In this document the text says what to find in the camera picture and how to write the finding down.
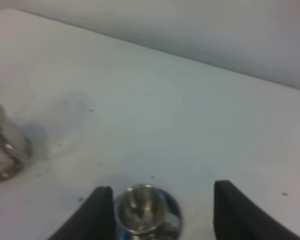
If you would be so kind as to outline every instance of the white tabletop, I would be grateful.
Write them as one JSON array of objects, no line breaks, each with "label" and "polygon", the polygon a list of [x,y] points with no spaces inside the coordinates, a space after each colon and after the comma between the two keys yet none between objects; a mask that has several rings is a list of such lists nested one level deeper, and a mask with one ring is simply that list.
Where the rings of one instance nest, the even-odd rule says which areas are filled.
[{"label": "white tabletop", "polygon": [[5,10],[0,103],[35,150],[0,184],[0,240],[46,240],[95,187],[141,183],[177,198],[183,240],[213,240],[224,179],[300,235],[298,90]]}]

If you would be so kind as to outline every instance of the white surface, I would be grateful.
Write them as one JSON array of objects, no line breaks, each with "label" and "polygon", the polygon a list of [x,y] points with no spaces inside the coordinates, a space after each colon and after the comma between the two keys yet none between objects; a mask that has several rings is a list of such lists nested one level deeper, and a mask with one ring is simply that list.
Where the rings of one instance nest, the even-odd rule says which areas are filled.
[{"label": "white surface", "polygon": [[141,183],[176,196],[183,240],[213,240],[222,179],[300,235],[298,90],[6,10],[0,102],[36,152],[0,184],[0,240],[45,240],[96,186]]},{"label": "white surface", "polygon": [[300,0],[0,0],[7,6],[300,89]]}]

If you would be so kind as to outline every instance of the shiny metal object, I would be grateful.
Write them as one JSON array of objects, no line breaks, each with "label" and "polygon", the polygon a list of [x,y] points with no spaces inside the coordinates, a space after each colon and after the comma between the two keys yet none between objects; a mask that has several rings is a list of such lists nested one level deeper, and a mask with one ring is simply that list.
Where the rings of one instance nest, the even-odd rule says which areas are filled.
[{"label": "shiny metal object", "polygon": [[182,214],[177,201],[151,185],[128,188],[115,201],[117,239],[177,240]]},{"label": "shiny metal object", "polygon": [[30,141],[22,131],[6,117],[0,105],[0,182],[16,175],[31,156]]}]

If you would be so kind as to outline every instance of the white wall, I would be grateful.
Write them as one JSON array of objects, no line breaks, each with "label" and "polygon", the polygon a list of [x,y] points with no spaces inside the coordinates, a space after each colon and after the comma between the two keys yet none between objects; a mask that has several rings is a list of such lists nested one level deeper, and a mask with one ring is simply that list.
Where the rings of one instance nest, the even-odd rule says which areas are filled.
[{"label": "white wall", "polygon": [[2,6],[300,89],[300,0],[0,0]]}]

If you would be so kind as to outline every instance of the metal cup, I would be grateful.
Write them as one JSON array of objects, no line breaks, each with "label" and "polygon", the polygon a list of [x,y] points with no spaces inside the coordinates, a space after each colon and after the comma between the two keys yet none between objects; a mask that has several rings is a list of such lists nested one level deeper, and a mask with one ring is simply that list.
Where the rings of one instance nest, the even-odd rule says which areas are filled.
[{"label": "metal cup", "polygon": [[17,174],[28,163],[30,156],[30,141],[6,117],[0,105],[0,182]]},{"label": "metal cup", "polygon": [[167,212],[164,196],[151,185],[128,188],[116,204],[117,223],[133,236],[154,233],[165,221]]}]

